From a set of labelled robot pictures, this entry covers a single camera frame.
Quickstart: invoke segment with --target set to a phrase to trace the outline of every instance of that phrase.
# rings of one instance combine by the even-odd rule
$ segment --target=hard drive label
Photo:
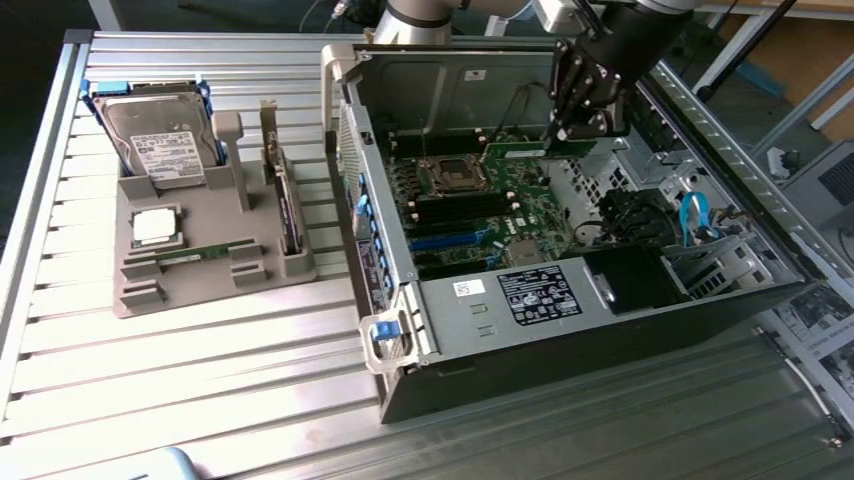
[[[519,325],[532,325],[582,313],[560,267],[542,267],[498,276]]]
[[[131,142],[152,180],[201,175],[201,159],[192,132],[136,135],[131,137]]]

